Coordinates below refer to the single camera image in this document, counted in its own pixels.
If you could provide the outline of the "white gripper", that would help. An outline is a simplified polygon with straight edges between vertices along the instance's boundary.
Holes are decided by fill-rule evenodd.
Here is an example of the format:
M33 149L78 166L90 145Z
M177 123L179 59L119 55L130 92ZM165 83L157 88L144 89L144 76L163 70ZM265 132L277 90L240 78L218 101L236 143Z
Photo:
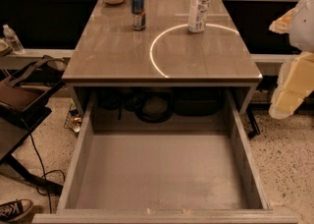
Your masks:
M269 30L289 33L289 43L302 51L281 66L269 114L274 119L292 115L314 90L314 0L300 0L269 26Z

